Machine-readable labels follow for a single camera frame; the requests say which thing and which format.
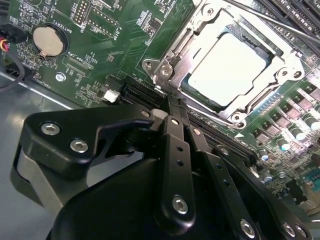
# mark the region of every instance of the green circuit board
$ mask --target green circuit board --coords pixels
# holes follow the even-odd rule
[[[261,12],[268,10],[259,4],[253,5]],[[64,54],[46,60],[35,52],[31,39],[10,47],[16,48],[26,67],[36,71],[34,80],[39,84],[83,107],[102,107],[105,104],[98,92],[109,76],[119,80],[129,76],[154,88],[152,80],[142,68],[142,60],[160,59],[194,9],[192,0],[12,0],[9,23],[30,33],[37,26],[53,23],[66,33],[69,46]],[[298,180],[301,186],[310,174],[316,174],[315,179],[320,179],[318,166],[310,160],[312,154],[320,155],[320,145],[317,143],[320,131],[311,130],[304,123],[308,116],[320,120],[320,102],[305,92],[305,88],[311,84],[320,88],[320,60],[319,55],[300,39],[288,36],[274,26],[272,28],[302,52],[300,59],[305,77],[283,84],[246,118],[247,126],[242,130],[218,125],[192,110],[190,113],[245,148],[255,152],[265,149],[269,153],[269,161],[263,164],[273,177],[273,181],[266,186],[277,193],[292,179]],[[64,73],[66,80],[57,81],[57,73]],[[197,98],[196,92],[190,94]],[[293,102],[292,99],[298,94],[312,104],[311,109],[304,110]],[[283,112],[282,107],[287,103],[300,112],[299,117],[290,118]],[[274,113],[281,113],[290,124],[279,127],[272,120]],[[275,124],[279,132],[273,136],[266,134],[268,140],[261,142],[253,132],[261,129],[266,121]],[[291,135],[289,129],[293,126],[298,126],[306,134],[303,142]],[[290,150],[282,151],[279,148],[279,138],[288,141]],[[280,178],[280,172],[285,172],[285,177]],[[317,191],[320,190],[320,181],[318,184]]]
[[[56,58],[41,59],[32,40],[17,50],[35,81],[90,108],[103,105],[96,93],[109,75],[149,80],[142,59],[160,58],[193,9],[191,0],[12,0],[9,23],[30,33],[53,23],[66,33],[69,47]]]

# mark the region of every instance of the cpu socket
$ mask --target cpu socket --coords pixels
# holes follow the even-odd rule
[[[142,67],[157,89],[179,92],[190,108],[237,129],[283,83],[304,75],[295,51],[258,17],[219,0],[196,8],[161,59]]]

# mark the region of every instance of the connector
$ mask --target connector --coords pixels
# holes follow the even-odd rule
[[[8,43],[19,44],[28,40],[29,33],[7,23],[0,26],[0,37],[5,38]]]
[[[31,70],[25,66],[23,66],[23,68],[25,71],[24,78],[22,79],[23,82],[32,79],[36,74],[34,70]],[[14,62],[5,66],[5,72],[14,78],[17,78],[19,76],[19,69]]]

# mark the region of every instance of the black mounting arm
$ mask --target black mounting arm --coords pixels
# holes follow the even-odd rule
[[[48,239],[312,239],[247,159],[208,145],[181,100],[169,96],[161,109],[132,104],[25,120],[11,180],[58,213]],[[101,157],[134,151],[144,159],[87,186]]]

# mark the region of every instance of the motherboard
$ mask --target motherboard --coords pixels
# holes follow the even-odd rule
[[[318,0],[242,2],[319,36]],[[257,154],[279,199],[320,211],[319,46],[223,1],[11,0],[8,23],[37,83],[86,108],[174,92],[208,141]]]

